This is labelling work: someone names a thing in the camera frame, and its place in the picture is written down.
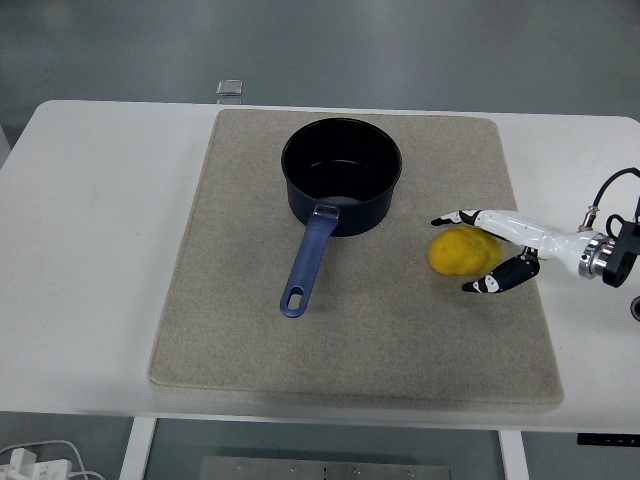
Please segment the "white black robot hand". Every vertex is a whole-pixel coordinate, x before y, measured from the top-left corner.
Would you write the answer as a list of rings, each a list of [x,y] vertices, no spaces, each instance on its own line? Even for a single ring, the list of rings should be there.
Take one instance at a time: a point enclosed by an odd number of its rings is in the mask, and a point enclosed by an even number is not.
[[[432,224],[478,227],[523,249],[484,277],[465,283],[465,292],[496,294],[511,290],[533,279],[540,262],[548,259],[560,261],[578,277],[595,277],[591,263],[597,235],[593,232],[562,233],[508,210],[459,210],[434,219]]]

